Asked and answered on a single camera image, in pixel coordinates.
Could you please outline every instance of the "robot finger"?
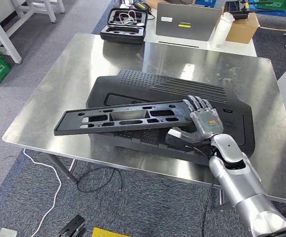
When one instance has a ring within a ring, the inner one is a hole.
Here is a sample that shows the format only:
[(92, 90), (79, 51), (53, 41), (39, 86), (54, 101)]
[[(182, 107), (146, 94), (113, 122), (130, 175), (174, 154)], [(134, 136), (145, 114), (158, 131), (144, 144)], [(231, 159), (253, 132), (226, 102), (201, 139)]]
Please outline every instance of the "robot finger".
[(188, 98), (192, 102), (192, 104), (194, 104), (196, 108), (196, 110), (198, 110), (201, 108), (201, 105), (198, 102), (198, 100), (196, 100), (194, 96), (192, 95), (189, 95)]
[(204, 109), (207, 108), (207, 105), (202, 99), (201, 99), (198, 96), (196, 96), (195, 98), (201, 104), (202, 108)]
[(186, 105), (188, 106), (190, 112), (195, 111), (195, 108), (189, 100), (183, 100)]
[(203, 99), (203, 101), (209, 108), (209, 109), (212, 109), (212, 106), (210, 102), (208, 102), (207, 100), (204, 100)]

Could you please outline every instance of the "silver robotic arm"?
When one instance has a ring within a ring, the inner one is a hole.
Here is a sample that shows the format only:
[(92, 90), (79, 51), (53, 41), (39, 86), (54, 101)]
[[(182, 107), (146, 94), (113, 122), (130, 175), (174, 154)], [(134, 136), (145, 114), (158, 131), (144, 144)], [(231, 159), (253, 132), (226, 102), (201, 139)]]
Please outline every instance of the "silver robotic arm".
[(250, 236), (286, 237), (286, 218), (268, 199), (248, 158), (232, 137), (223, 133), (223, 126), (217, 110), (199, 97), (189, 96), (184, 102), (189, 108), (196, 132), (173, 128), (168, 134), (188, 143), (209, 139), (214, 148), (209, 161), (210, 171), (237, 209)]

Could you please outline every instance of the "cardboard box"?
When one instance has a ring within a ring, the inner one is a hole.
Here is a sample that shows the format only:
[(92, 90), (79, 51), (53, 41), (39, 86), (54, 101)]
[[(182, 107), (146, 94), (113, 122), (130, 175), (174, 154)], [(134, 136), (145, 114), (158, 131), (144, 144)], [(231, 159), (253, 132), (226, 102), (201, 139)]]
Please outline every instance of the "cardboard box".
[[(222, 8), (222, 14), (224, 13), (224, 7)], [(255, 13), (249, 13), (248, 19), (235, 20), (226, 41), (238, 43), (249, 43), (260, 27), (257, 17)]]

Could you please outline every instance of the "laptop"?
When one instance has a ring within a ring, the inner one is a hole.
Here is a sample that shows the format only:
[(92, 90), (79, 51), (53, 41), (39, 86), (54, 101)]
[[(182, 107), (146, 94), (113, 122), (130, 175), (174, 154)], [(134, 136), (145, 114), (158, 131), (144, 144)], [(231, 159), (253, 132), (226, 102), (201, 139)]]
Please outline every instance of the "laptop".
[(159, 2), (156, 34), (208, 41), (220, 16), (221, 10), (217, 8)]

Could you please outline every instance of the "stainless steel table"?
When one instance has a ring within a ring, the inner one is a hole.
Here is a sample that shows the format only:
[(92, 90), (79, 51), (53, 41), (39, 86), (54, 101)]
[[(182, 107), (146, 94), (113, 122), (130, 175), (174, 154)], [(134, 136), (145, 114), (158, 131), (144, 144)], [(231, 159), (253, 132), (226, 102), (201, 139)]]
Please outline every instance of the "stainless steel table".
[(286, 203), (286, 111), (271, 62), (264, 58), (76, 34), (2, 139), (48, 154), (209, 185), (212, 175), (207, 166), (99, 144), (88, 135), (54, 136), (64, 111), (85, 107), (97, 77), (124, 68), (231, 87), (252, 107), (256, 148), (250, 161), (272, 200)]

